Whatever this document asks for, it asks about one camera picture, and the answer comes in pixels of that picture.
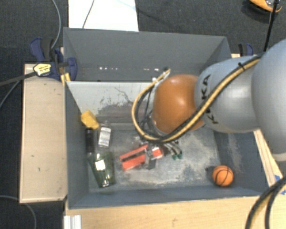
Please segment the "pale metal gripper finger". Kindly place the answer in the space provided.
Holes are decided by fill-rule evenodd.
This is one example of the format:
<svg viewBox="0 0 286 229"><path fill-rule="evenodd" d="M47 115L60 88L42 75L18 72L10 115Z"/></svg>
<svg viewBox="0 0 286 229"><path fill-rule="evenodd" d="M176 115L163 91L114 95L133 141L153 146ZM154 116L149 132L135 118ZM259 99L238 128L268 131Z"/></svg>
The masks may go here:
<svg viewBox="0 0 286 229"><path fill-rule="evenodd" d="M151 154L146 153L145 155L145 168L146 169L154 169L156 165L157 158Z"/></svg>

